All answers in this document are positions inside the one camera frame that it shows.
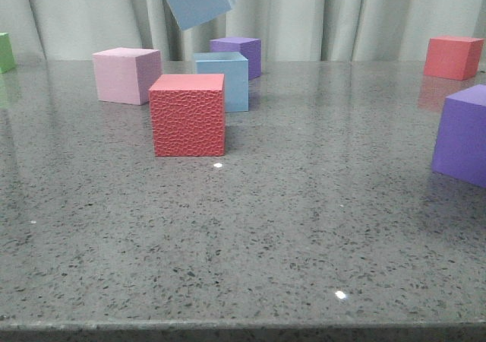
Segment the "red textured foam block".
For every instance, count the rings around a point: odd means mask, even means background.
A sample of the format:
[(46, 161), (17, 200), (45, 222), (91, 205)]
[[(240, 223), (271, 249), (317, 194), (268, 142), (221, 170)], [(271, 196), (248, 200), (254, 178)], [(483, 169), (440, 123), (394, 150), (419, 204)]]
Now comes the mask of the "red textured foam block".
[(162, 74), (149, 89), (158, 157), (218, 157), (225, 153), (225, 76)]

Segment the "purple foam block far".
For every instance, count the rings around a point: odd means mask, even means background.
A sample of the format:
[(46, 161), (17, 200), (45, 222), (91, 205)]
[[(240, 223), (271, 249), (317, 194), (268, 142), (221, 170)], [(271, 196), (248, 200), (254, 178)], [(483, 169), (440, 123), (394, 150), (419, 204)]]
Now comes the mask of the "purple foam block far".
[(258, 38), (229, 36), (210, 40), (211, 52), (240, 52), (248, 60), (248, 79), (261, 76), (262, 42)]

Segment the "purple foam block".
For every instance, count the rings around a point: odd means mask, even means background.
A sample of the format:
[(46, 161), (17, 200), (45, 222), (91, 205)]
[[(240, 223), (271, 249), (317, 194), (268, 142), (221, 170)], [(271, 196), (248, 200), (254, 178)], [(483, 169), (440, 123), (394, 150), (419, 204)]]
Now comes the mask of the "purple foam block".
[(450, 94), (437, 131), (433, 171), (485, 187), (485, 86)]
[(262, 42), (258, 38), (229, 36), (210, 40), (211, 52), (240, 52), (248, 60), (248, 79), (261, 76)]

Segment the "pink foam block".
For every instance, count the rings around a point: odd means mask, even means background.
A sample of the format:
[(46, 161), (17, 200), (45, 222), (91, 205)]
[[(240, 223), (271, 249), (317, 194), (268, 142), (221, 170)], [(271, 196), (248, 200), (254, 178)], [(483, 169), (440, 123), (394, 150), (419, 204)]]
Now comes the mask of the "pink foam block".
[(144, 105), (149, 89), (162, 74), (158, 49), (118, 47), (92, 54), (100, 101)]

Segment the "purple foam block near right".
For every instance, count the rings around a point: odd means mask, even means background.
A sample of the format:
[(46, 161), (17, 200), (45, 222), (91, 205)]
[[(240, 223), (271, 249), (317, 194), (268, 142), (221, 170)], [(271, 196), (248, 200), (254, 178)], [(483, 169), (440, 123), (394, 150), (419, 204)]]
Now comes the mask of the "purple foam block near right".
[(433, 171), (485, 187), (485, 86), (450, 94), (437, 131)]

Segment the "grey-green curtain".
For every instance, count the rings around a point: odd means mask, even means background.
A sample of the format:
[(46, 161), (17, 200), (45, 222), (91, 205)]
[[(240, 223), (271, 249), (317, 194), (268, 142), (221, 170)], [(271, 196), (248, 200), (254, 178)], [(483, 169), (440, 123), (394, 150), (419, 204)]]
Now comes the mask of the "grey-green curtain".
[(189, 30), (166, 0), (1, 0), (1, 29), (18, 61), (119, 46), (188, 61), (224, 36), (260, 39), (266, 61), (420, 61), (431, 37), (484, 37), (485, 0), (235, 0)]

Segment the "red foam block far right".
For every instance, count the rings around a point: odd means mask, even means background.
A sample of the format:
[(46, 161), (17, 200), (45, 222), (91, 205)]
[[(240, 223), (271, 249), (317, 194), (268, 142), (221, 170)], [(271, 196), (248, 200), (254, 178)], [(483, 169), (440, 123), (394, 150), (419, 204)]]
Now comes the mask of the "red foam block far right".
[(464, 81), (477, 71), (484, 38), (437, 36), (429, 39), (424, 75)]

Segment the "green foam block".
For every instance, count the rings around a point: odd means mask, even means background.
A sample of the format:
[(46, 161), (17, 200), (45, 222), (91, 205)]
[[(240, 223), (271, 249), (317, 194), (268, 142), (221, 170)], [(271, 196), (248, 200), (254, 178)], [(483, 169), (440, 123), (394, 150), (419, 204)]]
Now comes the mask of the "green foam block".
[(16, 67), (10, 36), (8, 33), (0, 33), (0, 69), (1, 73), (10, 71)]

